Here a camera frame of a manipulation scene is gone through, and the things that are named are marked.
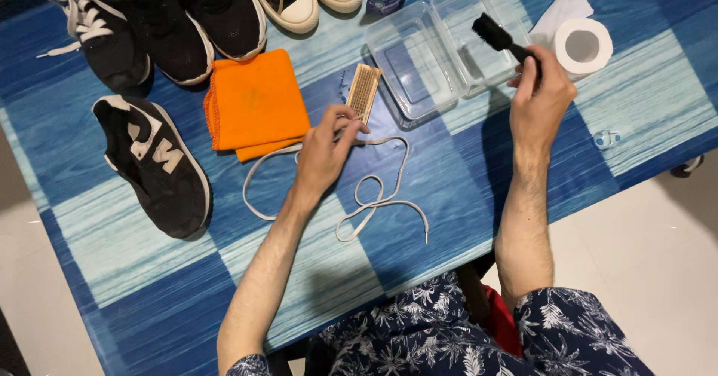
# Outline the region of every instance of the forearm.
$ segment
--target forearm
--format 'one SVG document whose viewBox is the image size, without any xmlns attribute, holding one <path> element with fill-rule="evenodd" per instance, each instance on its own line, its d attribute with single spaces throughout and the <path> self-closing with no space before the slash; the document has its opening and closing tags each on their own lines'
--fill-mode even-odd
<svg viewBox="0 0 718 376">
<path fill-rule="evenodd" d="M 220 326 L 217 340 L 220 374 L 249 354 L 262 353 L 266 337 L 292 269 L 312 201 L 287 194 L 277 219 L 244 272 Z"/>
<path fill-rule="evenodd" d="M 514 158 L 514 173 L 496 237 L 496 264 L 506 305 L 553 286 L 553 255 L 546 213 L 548 160 Z"/>
</svg>

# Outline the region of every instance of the hand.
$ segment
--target hand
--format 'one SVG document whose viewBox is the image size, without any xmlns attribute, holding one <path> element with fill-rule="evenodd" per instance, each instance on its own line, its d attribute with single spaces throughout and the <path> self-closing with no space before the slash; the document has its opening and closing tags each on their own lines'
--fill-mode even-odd
<svg viewBox="0 0 718 376">
<path fill-rule="evenodd" d="M 294 197 L 311 208 L 339 177 L 357 132 L 370 133 L 355 117 L 352 108 L 330 104 L 319 125 L 304 135 L 294 179 Z M 341 128 L 346 128 L 344 134 L 334 142 L 334 133 Z"/>
<path fill-rule="evenodd" d="M 519 76 L 508 82 L 517 88 L 510 113 L 514 164 L 548 168 L 561 118 L 577 91 L 551 51 L 538 45 L 527 49 L 541 60 L 543 77 L 536 83 L 536 61 L 529 57 L 516 67 Z"/>
</svg>

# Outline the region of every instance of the person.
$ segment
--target person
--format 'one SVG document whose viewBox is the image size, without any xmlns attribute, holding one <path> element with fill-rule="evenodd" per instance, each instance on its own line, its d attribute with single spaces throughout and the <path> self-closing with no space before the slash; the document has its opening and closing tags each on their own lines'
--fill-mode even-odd
<svg viewBox="0 0 718 376">
<path fill-rule="evenodd" d="M 591 293 L 553 287 L 546 214 L 551 147 L 576 87 L 549 50 L 531 46 L 511 102 L 513 178 L 495 239 L 502 297 L 513 308 L 524 358 L 501 350 L 464 309 L 456 272 L 447 272 L 319 334 L 306 374 L 603 375 L 652 372 Z M 244 272 L 220 326 L 220 375 L 269 375 L 262 344 L 282 300 L 304 225 L 336 181 L 357 132 L 346 106 L 330 105 L 304 138 L 297 177 Z M 346 128 L 333 142 L 335 131 Z M 328 362 L 322 371 L 312 362 Z"/>
</svg>

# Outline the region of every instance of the shirt sleeve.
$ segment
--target shirt sleeve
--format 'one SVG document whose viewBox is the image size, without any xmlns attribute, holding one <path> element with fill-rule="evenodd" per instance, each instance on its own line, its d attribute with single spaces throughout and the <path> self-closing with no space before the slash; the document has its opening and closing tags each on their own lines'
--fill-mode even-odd
<svg viewBox="0 0 718 376">
<path fill-rule="evenodd" d="M 247 355 L 229 368 L 227 376 L 270 376 L 269 363 L 264 355 Z"/>
<path fill-rule="evenodd" d="M 591 293 L 534 290 L 518 301 L 513 316 L 524 356 L 548 375 L 653 374 Z"/>
</svg>

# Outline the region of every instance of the brush handle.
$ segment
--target brush handle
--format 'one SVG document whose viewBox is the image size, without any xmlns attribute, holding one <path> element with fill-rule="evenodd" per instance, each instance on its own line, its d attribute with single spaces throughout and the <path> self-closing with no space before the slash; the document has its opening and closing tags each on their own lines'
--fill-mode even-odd
<svg viewBox="0 0 718 376">
<path fill-rule="evenodd" d="M 538 73 L 536 75 L 536 80 L 541 78 L 541 60 L 537 59 L 536 56 L 534 56 L 534 53 L 530 50 L 526 50 L 526 48 L 521 47 L 517 44 L 511 44 L 511 46 L 508 48 L 508 50 L 513 53 L 513 56 L 518 60 L 518 62 L 523 66 L 524 60 L 531 56 L 534 61 L 536 62 L 536 72 Z"/>
</svg>

